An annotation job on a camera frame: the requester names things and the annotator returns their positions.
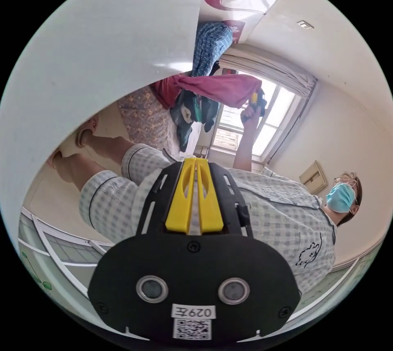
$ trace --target blue face mask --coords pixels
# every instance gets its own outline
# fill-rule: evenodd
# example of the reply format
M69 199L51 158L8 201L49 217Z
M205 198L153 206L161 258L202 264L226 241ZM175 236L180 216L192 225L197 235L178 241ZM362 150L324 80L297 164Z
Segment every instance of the blue face mask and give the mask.
M351 209L355 198L355 191L350 185L338 183L326 196L326 205L332 211L347 213Z

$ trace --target hair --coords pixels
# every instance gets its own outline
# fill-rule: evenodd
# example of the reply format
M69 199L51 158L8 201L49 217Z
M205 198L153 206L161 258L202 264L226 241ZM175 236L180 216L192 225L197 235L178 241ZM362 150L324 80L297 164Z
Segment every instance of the hair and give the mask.
M360 179L356 175L355 172L345 172L343 175L341 175L341 178L345 178L345 177L355 179L355 181L357 182L356 202L357 202L358 206L360 207L361 198L363 196L363 189L361 187ZM351 212L348 212L346 214L346 216L343 218L343 220L341 220L340 223L338 223L338 225L342 225L342 224L346 223L347 221L351 220L353 216L355 216L355 215L353 215Z

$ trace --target qr code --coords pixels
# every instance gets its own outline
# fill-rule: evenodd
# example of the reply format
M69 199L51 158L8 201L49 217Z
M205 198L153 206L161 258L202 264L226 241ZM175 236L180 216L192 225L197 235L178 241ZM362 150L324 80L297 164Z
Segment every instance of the qr code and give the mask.
M173 337L183 340L211 340L212 320L178 319L174 320Z

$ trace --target pink towel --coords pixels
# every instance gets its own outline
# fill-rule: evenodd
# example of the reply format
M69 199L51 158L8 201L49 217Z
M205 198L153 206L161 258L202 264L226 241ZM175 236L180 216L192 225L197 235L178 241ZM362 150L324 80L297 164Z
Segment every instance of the pink towel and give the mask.
M156 95L158 89L166 88L166 97L170 98L166 103L169 106L174 105L174 100L183 88L232 108L240 108L261 86L262 81L246 74L200 77L178 74L152 84Z

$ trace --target yellow plastic part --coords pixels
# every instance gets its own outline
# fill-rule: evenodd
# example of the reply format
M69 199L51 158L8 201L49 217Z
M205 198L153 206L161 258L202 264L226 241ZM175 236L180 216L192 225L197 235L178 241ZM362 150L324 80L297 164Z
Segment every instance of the yellow plastic part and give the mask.
M188 234L190 229L195 163L196 159L192 158L185 159L183 162L172 205L169 209L167 221L165 222L165 227L168 231Z
M252 95L251 95L251 103L252 104L256 104L258 102L258 94L256 93L256 92L254 92Z
M206 159L196 160L196 175L198 181L199 227L201 234L219 232L224 227L216 191L213 186L209 164Z

